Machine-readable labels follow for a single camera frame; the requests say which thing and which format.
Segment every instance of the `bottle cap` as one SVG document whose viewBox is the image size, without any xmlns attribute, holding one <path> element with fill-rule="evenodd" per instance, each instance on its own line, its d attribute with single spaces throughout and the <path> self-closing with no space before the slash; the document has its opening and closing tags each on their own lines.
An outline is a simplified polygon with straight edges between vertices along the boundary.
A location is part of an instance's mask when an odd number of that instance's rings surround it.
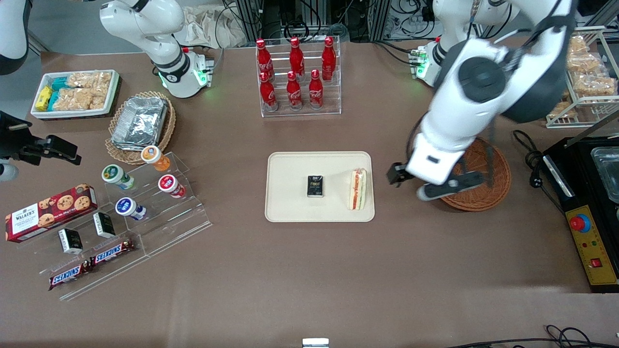
<svg viewBox="0 0 619 348">
<path fill-rule="evenodd" d="M 103 169 L 103 171 L 101 172 L 101 179 L 103 179 L 103 181 L 105 181 L 106 183 L 116 183 L 117 181 L 119 181 L 124 175 L 124 170 L 115 165 L 115 164 L 110 164 L 109 166 L 105 167 Z"/>
<path fill-rule="evenodd" d="M 123 197 L 116 203 L 116 212 L 122 216 L 129 216 L 136 211 L 136 206 L 137 204 L 133 199 Z"/>
<path fill-rule="evenodd" d="M 159 189 L 163 192 L 170 193 L 178 186 L 178 180 L 174 175 L 166 174 L 159 179 Z"/>
<path fill-rule="evenodd" d="M 157 146 L 149 145 L 142 150 L 142 160 L 148 164 L 157 163 L 161 159 L 161 150 Z"/>
</svg>

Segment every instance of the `wicker basket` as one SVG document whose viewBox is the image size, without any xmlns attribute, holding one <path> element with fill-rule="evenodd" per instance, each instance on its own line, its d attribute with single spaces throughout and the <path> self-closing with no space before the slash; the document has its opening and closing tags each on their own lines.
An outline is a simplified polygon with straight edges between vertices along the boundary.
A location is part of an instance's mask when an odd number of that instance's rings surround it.
<svg viewBox="0 0 619 348">
<path fill-rule="evenodd" d="M 176 123 L 176 112 L 174 111 L 174 107 L 172 106 L 170 99 L 168 99 L 168 97 L 166 97 L 165 95 L 159 92 L 152 92 L 152 91 L 141 92 L 141 93 L 134 95 L 134 97 L 144 97 L 144 98 L 157 97 L 157 98 L 164 99 L 165 101 L 168 102 L 168 111 L 165 114 L 162 135 L 161 135 L 161 138 L 159 139 L 159 145 L 158 145 L 159 149 L 162 152 L 164 152 L 163 150 L 170 142 L 170 138 L 172 137 L 172 132 L 174 131 L 174 125 Z M 116 113 L 114 114 L 114 117 L 112 118 L 110 122 L 110 127 L 108 128 L 110 130 L 110 135 L 114 133 L 114 129 L 116 129 L 116 124 L 118 123 L 118 118 L 120 117 L 120 114 L 123 113 L 124 106 L 126 104 L 127 104 L 127 101 L 125 101 L 116 110 Z M 116 160 L 119 160 L 121 162 L 128 163 L 128 164 L 132 164 L 132 165 L 140 165 L 144 163 L 144 161 L 142 160 L 140 151 L 121 150 L 117 148 L 116 146 L 114 146 L 114 144 L 112 144 L 111 138 L 106 139 L 105 147 L 108 149 L 108 153 L 110 154 L 110 156 L 112 156 Z"/>
<path fill-rule="evenodd" d="M 488 156 L 486 153 L 487 143 L 479 138 L 466 150 L 463 158 L 468 172 L 478 171 L 484 177 L 488 176 Z M 499 204 L 509 192 L 511 187 L 511 171 L 505 160 L 505 156 L 495 146 L 493 149 L 493 184 L 492 187 L 484 182 L 481 186 L 442 197 L 441 199 L 450 206 L 463 211 L 485 211 Z M 461 174 L 460 166 L 454 169 L 456 174 Z"/>
</svg>

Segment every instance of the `red bottle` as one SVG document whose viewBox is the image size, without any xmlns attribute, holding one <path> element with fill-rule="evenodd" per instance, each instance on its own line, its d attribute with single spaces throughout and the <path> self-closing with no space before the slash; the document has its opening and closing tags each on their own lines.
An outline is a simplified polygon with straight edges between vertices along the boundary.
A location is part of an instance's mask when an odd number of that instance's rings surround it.
<svg viewBox="0 0 619 348">
<path fill-rule="evenodd" d="M 269 82 L 269 75 L 266 72 L 260 73 L 260 96 L 264 102 L 264 111 L 273 112 L 279 107 L 275 99 L 275 89 Z"/>
<path fill-rule="evenodd" d="M 297 75 L 294 71 L 288 71 L 288 85 L 286 86 L 288 91 L 288 102 L 290 102 L 290 108 L 292 110 L 301 110 L 303 108 L 303 101 L 301 100 L 301 86 L 297 81 Z"/>
<path fill-rule="evenodd" d="M 311 81 L 309 82 L 309 105 L 312 109 L 322 108 L 322 81 L 318 69 L 311 71 Z"/>
<path fill-rule="evenodd" d="M 273 70 L 273 60 L 271 60 L 271 54 L 267 51 L 264 40 L 259 38 L 256 40 L 256 47 L 258 47 L 258 69 L 259 72 L 266 72 L 269 76 L 269 81 L 275 80 L 275 71 Z"/>
<path fill-rule="evenodd" d="M 290 69 L 297 75 L 299 81 L 305 78 L 305 58 L 303 52 L 299 48 L 299 38 L 292 37 L 290 39 Z"/>
<path fill-rule="evenodd" d="M 322 79 L 331 81 L 335 72 L 335 50 L 333 49 L 333 37 L 324 39 L 324 50 L 322 51 Z"/>
</svg>

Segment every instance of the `acrylic display rack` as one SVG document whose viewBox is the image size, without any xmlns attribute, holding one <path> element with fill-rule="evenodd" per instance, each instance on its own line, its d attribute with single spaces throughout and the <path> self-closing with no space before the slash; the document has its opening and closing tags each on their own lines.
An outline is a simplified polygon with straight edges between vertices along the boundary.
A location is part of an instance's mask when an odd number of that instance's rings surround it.
<svg viewBox="0 0 619 348">
<path fill-rule="evenodd" d="M 97 235 L 92 217 L 95 212 L 92 212 L 18 244 L 18 249 L 33 254 L 32 259 L 45 278 L 41 280 L 41 291 L 49 287 L 51 276 L 67 271 L 91 256 L 131 238 L 135 250 L 105 261 L 94 271 L 51 290 L 59 294 L 60 300 L 72 300 L 212 225 L 204 206 L 191 189 L 186 176 L 189 174 L 187 166 L 172 152 L 166 156 L 170 158 L 171 165 L 165 172 L 158 172 L 151 165 L 142 165 L 128 172 L 135 179 L 133 188 L 129 190 L 123 191 L 112 184 L 105 185 L 110 200 L 101 203 L 97 212 L 104 212 L 112 218 L 115 237 L 105 239 Z M 174 175 L 185 187 L 183 198 L 172 198 L 159 190 L 157 181 L 164 174 Z M 146 217 L 136 221 L 118 215 L 115 205 L 122 197 L 131 197 L 144 206 L 147 209 Z M 63 253 L 58 237 L 58 231 L 62 228 L 79 232 L 83 252 L 78 255 Z"/>
<path fill-rule="evenodd" d="M 256 80 L 258 82 L 258 100 L 260 102 L 260 112 L 262 117 L 271 116 L 301 116 L 301 115 L 327 115 L 342 113 L 342 52 L 340 49 L 340 38 L 333 36 L 333 49 L 335 50 L 335 72 L 331 81 L 323 81 L 324 87 L 324 105 L 320 110 L 314 110 L 310 107 L 310 72 L 313 69 L 318 69 L 322 72 L 322 51 L 324 49 L 325 36 L 307 38 L 301 42 L 300 48 L 305 57 L 305 78 L 299 81 L 301 85 L 301 97 L 303 99 L 303 108 L 301 110 L 292 110 L 288 104 L 288 92 L 286 85 L 288 84 L 288 71 L 290 71 L 290 43 L 286 39 L 265 39 L 267 50 L 271 54 L 273 60 L 273 70 L 275 71 L 275 98 L 279 103 L 276 111 L 265 111 L 264 102 L 260 96 L 260 79 L 258 76 L 259 68 L 256 61 Z"/>
</svg>

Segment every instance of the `small bottle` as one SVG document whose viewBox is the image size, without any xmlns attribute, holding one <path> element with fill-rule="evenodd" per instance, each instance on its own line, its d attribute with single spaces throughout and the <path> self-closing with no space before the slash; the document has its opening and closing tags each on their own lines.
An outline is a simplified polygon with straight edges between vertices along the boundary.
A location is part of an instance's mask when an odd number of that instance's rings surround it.
<svg viewBox="0 0 619 348">
<path fill-rule="evenodd" d="M 169 193 L 172 198 L 183 198 L 185 196 L 185 186 L 178 182 L 176 177 L 166 174 L 159 179 L 159 189 Z"/>
<path fill-rule="evenodd" d="M 299 81 L 303 81 L 305 78 L 305 58 L 299 48 L 299 38 L 292 37 L 290 46 L 290 69 L 297 75 Z"/>
<path fill-rule="evenodd" d="M 170 159 L 163 155 L 161 150 L 154 145 L 149 145 L 142 150 L 142 160 L 152 164 L 160 172 L 165 172 L 170 167 Z"/>
<path fill-rule="evenodd" d="M 309 105 L 312 109 L 318 110 L 322 108 L 322 81 L 320 81 L 320 72 L 318 69 L 311 71 L 311 81 L 309 82 Z"/>
<path fill-rule="evenodd" d="M 273 112 L 279 107 L 275 99 L 275 89 L 269 82 L 269 75 L 266 72 L 260 73 L 260 96 L 264 102 L 264 111 Z"/>
<path fill-rule="evenodd" d="M 133 187 L 133 176 L 124 172 L 124 170 L 115 164 L 110 164 L 101 172 L 101 178 L 106 183 L 114 184 L 121 189 L 130 189 Z"/>
<path fill-rule="evenodd" d="M 256 40 L 256 47 L 258 47 L 258 55 L 256 59 L 258 59 L 259 72 L 266 72 L 269 77 L 269 81 L 273 82 L 275 80 L 273 60 L 271 60 L 271 54 L 267 51 L 264 40 L 261 38 Z"/>
<path fill-rule="evenodd" d="M 129 197 L 123 197 L 116 202 L 116 212 L 134 220 L 142 220 L 146 216 L 146 208 Z"/>
<path fill-rule="evenodd" d="M 335 50 L 333 49 L 333 37 L 324 39 L 324 50 L 322 51 L 322 79 L 331 81 L 335 72 Z"/>
<path fill-rule="evenodd" d="M 292 110 L 301 110 L 303 108 L 303 100 L 301 99 L 301 86 L 297 81 L 297 75 L 293 71 L 288 71 L 288 102 Z"/>
</svg>

